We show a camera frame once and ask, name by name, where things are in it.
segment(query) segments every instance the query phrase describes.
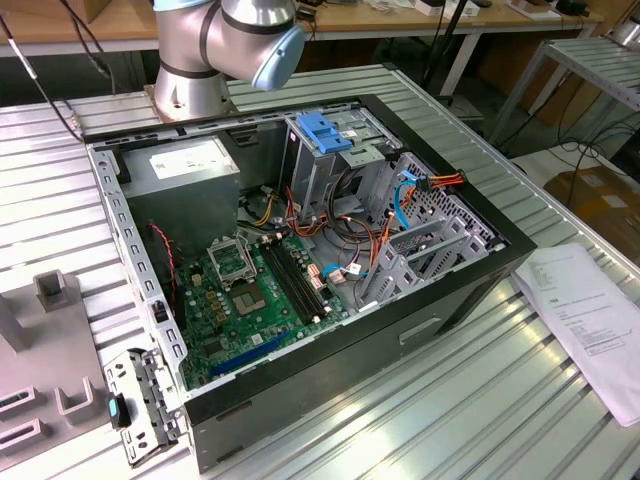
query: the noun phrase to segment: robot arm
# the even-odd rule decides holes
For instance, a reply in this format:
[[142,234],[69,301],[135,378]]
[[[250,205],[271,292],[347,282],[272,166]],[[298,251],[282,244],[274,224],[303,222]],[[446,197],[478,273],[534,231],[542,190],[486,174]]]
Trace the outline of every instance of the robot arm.
[[225,73],[281,88],[304,48],[292,0],[156,0],[154,10],[161,61],[154,96],[171,120],[227,112]]

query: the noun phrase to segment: blue pcie slot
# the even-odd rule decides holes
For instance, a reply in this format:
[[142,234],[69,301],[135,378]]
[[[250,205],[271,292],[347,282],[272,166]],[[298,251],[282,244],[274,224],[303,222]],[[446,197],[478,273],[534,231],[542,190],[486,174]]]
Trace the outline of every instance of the blue pcie slot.
[[223,373],[227,373],[234,368],[239,367],[240,365],[244,365],[245,363],[249,363],[256,358],[259,358],[267,353],[271,353],[274,350],[277,350],[280,346],[280,341],[289,335],[289,332],[284,332],[278,335],[275,338],[272,338],[266,343],[262,345],[258,345],[256,348],[249,350],[248,352],[241,353],[237,357],[234,357],[226,362],[222,362],[218,365],[215,365],[209,369],[209,376],[214,377],[215,375],[222,375]]

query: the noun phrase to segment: motherboard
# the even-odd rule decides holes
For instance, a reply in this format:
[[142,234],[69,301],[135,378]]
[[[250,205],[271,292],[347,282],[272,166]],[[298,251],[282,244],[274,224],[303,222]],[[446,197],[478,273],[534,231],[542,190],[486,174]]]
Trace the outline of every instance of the motherboard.
[[[189,354],[182,369],[188,389],[349,316],[295,236],[241,250],[233,241],[177,268],[185,285],[181,333]],[[224,280],[245,267],[254,268],[255,277]]]

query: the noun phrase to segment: slotted aluminum surface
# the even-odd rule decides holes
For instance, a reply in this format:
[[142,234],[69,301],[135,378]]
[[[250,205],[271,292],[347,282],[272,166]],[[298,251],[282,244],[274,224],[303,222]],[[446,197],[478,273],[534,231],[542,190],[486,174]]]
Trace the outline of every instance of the slotted aluminum surface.
[[[243,111],[375,93],[538,245],[584,245],[633,301],[638,271],[399,72],[368,66],[294,76]],[[88,132],[153,124],[142,94],[72,102]],[[147,347],[82,147],[43,105],[0,109],[0,291],[51,268],[80,278],[101,360]],[[3,479],[197,478],[187,439],[131,471],[105,425]],[[505,281],[435,343],[247,448],[209,477],[629,478],[640,425],[620,428],[516,287]]]
[[553,40],[545,53],[634,110],[640,109],[640,52],[608,38]]

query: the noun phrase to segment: blue drive bay latch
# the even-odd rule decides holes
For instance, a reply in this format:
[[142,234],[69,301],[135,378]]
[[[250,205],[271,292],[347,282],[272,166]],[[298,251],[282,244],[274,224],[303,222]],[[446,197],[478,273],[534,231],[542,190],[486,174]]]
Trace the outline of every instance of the blue drive bay latch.
[[336,130],[333,123],[320,113],[298,115],[302,131],[318,145],[321,153],[335,153],[350,149],[353,144]]

